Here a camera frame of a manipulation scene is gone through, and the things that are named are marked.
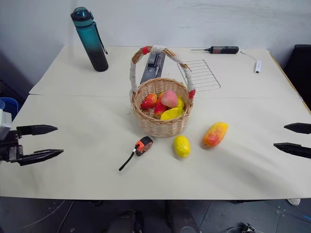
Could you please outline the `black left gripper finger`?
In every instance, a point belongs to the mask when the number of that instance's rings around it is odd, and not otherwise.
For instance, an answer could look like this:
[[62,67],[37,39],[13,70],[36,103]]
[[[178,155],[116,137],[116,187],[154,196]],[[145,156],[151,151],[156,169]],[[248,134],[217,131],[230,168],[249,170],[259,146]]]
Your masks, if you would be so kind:
[[58,130],[57,127],[51,125],[29,125],[16,127],[18,135],[42,135]]
[[39,151],[35,151],[34,153],[30,155],[21,156],[18,160],[18,163],[20,166],[35,164],[35,163],[43,162],[53,157],[56,157],[63,152],[64,150],[61,150],[61,149],[39,150]]

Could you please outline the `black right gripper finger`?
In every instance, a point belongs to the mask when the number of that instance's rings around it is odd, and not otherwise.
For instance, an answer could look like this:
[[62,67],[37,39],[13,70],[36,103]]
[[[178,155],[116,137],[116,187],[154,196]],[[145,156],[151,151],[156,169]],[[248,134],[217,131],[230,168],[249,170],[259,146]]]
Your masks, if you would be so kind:
[[293,143],[274,143],[274,146],[285,153],[311,159],[311,148]]
[[311,124],[308,123],[292,123],[285,125],[284,128],[296,133],[311,134]]

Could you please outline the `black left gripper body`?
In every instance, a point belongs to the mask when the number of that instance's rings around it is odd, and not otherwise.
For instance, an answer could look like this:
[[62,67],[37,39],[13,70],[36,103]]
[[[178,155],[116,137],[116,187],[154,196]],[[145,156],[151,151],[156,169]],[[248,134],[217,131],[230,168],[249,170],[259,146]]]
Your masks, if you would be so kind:
[[0,140],[0,160],[22,165],[23,148],[18,140],[21,136],[17,131],[9,131],[4,139]]

